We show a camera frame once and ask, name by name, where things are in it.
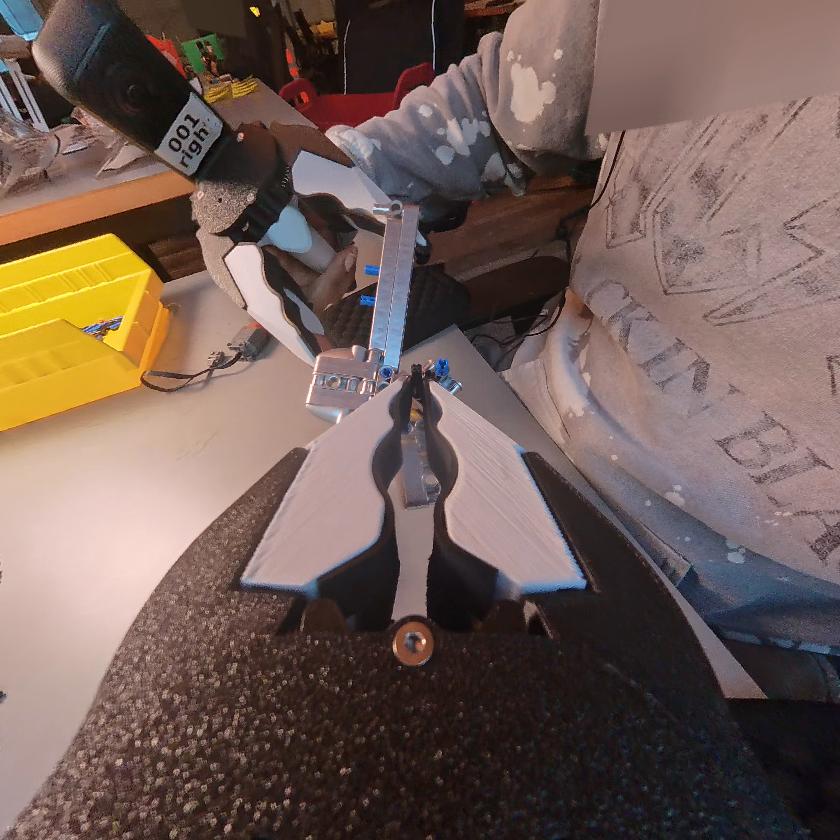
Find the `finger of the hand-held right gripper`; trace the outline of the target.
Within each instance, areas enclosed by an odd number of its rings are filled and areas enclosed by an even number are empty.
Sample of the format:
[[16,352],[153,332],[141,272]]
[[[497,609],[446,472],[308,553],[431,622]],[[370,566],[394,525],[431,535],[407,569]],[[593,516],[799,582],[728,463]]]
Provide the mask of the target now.
[[402,220],[403,205],[391,199],[360,168],[301,150],[291,165],[294,204],[322,220]]
[[279,261],[254,244],[235,246],[224,263],[253,320],[308,365],[322,347],[323,326]]

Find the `grey desk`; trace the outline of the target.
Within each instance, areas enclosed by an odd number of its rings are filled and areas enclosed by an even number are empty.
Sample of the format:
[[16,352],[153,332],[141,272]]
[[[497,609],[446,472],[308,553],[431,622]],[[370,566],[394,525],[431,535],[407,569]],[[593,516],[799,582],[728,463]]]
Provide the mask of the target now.
[[[193,372],[248,321],[206,271],[164,284],[157,363]],[[466,405],[539,452],[625,534],[508,384],[452,327],[406,354],[447,358]],[[143,604],[194,539],[328,426],[310,369],[276,343],[164,395],[143,387],[2,433],[2,835],[88,713]]]

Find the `grey motor block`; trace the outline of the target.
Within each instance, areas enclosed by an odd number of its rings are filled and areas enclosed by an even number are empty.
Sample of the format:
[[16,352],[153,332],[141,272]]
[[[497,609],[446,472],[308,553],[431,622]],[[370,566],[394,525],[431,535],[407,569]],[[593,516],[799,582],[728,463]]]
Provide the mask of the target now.
[[231,339],[227,348],[237,361],[254,361],[269,344],[268,331],[258,322],[245,325]]

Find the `yellow plastic bin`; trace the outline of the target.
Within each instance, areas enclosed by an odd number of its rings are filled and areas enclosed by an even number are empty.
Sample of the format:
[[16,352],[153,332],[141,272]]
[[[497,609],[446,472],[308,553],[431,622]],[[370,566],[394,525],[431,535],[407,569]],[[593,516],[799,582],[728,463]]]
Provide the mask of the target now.
[[1,429],[139,386],[169,324],[162,291],[114,234],[3,264]]

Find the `grey transparent engine model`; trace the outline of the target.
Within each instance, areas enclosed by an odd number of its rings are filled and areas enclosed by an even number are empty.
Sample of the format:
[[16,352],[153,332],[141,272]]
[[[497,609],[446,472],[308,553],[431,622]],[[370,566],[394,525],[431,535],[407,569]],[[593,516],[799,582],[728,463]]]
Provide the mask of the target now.
[[306,406],[334,426],[308,447],[282,504],[299,523],[312,510],[360,532],[393,520],[389,486],[403,463],[413,403],[427,415],[427,388],[439,373],[449,384],[446,365],[400,375],[419,210],[393,202],[374,213],[384,218],[385,233],[369,345],[317,356]]

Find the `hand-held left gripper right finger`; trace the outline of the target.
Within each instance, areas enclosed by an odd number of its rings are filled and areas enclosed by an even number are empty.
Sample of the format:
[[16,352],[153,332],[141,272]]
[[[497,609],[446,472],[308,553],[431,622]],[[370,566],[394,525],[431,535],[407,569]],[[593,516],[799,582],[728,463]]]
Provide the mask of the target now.
[[434,381],[423,382],[423,416],[440,485],[428,616],[481,621],[497,602],[585,589],[525,450]]

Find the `black office chair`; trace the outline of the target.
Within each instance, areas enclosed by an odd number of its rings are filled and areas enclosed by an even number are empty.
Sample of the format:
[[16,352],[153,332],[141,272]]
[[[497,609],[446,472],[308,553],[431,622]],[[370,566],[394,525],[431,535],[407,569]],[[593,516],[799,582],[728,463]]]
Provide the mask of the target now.
[[464,55],[463,1],[336,1],[347,94],[393,91],[405,69],[441,74]]

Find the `wooden counter edge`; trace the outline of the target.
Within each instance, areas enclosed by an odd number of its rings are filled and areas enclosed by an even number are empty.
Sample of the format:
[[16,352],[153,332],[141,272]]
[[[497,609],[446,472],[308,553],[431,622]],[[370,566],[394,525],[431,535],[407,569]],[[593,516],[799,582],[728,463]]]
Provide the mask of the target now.
[[193,184],[159,165],[147,165],[111,178],[87,170],[1,202],[1,246],[53,235],[73,240],[113,232],[130,243],[146,244],[191,233],[189,196]]

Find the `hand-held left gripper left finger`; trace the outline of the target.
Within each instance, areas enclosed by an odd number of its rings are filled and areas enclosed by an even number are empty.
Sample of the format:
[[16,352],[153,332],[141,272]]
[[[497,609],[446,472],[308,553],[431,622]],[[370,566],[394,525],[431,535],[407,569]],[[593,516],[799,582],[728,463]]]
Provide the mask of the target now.
[[281,463],[297,472],[240,583],[336,602],[345,617],[390,621],[400,561],[388,489],[403,462],[410,379],[387,386]]

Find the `red plastic seat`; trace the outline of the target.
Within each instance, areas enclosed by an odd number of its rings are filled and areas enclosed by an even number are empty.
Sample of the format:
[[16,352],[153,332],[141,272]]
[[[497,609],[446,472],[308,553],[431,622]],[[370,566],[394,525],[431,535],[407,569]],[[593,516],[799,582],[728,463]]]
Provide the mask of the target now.
[[281,88],[279,96],[318,129],[326,131],[335,125],[357,127],[373,117],[383,117],[398,109],[410,91],[433,80],[434,68],[425,62],[406,69],[393,92],[319,95],[309,80],[298,78]]

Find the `person's right hand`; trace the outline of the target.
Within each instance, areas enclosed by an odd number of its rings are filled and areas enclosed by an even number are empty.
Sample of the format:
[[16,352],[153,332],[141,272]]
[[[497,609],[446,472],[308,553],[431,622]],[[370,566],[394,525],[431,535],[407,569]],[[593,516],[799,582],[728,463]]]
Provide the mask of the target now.
[[333,257],[329,266],[320,274],[304,266],[303,279],[297,283],[316,315],[323,315],[327,309],[355,290],[357,262],[358,248],[351,244]]

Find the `person's right forearm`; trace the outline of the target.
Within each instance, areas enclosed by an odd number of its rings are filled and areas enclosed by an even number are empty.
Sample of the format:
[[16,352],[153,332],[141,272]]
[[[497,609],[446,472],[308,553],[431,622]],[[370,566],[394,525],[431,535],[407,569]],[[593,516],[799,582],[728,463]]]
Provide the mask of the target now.
[[503,32],[400,107],[328,137],[390,196],[462,201],[531,173],[559,175],[603,156],[585,125],[592,95],[597,1],[529,1]]

